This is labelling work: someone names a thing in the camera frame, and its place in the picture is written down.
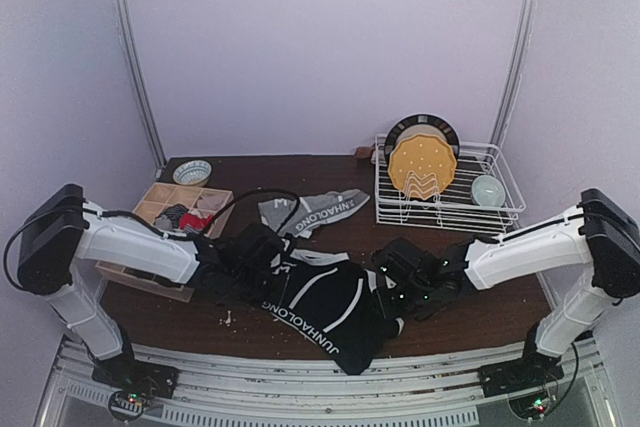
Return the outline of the grey underwear white waistband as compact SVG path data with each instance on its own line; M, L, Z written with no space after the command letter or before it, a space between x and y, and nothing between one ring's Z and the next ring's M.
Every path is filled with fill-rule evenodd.
M173 230L173 224L170 218L168 218L165 215L161 215L159 217L157 217L154 220L153 225L160 229L160 230L165 230L165 231L172 231Z

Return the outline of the black underwear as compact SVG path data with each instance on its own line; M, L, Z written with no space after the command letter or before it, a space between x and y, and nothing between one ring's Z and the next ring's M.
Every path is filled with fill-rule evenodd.
M367 370L404 319L382 305L378 276L345 253L294 249L270 263L261 308L315 344L347 375Z

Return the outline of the wooden compartment organizer box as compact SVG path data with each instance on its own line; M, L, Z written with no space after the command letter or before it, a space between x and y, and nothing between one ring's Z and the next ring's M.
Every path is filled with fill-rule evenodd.
M188 208L188 213L200 217L217 215L217 212L198 210L196 201L201 196L219 195L225 198L225 205L234 199L234 194L229 190L219 190L205 187L181 186L171 183L154 183L139 201L134 212L145 221L153 225L155 218L167 207L182 204ZM171 300L189 303L194 289L172 283L151 273L137 271L135 269L116 264L98 262L97 269L104 279L122 284L134 289L142 290L154 295L169 298Z

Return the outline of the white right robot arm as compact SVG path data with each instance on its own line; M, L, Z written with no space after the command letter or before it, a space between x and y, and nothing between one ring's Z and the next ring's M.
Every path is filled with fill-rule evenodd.
M477 236L441 256L397 238L372 264L390 283L389 308L418 319L512 279L585 266L562 304L532 329L528 356L555 360L608 306L638 295L639 227L603 192L588 189L577 205L528 228Z

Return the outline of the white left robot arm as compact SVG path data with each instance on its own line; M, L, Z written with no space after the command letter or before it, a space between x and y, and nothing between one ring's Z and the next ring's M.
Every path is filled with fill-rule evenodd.
M243 286L263 294L274 261L293 249L291 237L260 223L230 238L171 234L133 212L102 209L76 184L51 196L10 240L20 249L16 269L4 270L8 282L45 298L99 361L124 355L125 335L86 289L76 261L119 265L196 291Z

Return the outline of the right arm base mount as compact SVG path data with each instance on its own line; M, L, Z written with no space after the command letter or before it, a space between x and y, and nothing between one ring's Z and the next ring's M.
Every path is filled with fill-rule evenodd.
M551 381L564 376L560 358L537 351L527 342L520 357L484 365L478 369L485 398L512 394L507 400L512 413L521 420L543 420L552 410Z

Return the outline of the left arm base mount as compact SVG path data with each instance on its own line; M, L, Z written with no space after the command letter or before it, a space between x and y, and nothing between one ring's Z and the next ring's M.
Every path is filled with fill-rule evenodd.
M97 358L90 349L87 353L93 363L92 380L114 388L106 408L116 422L129 425L152 409L157 399L173 398L179 370L138 360L128 341L109 359Z

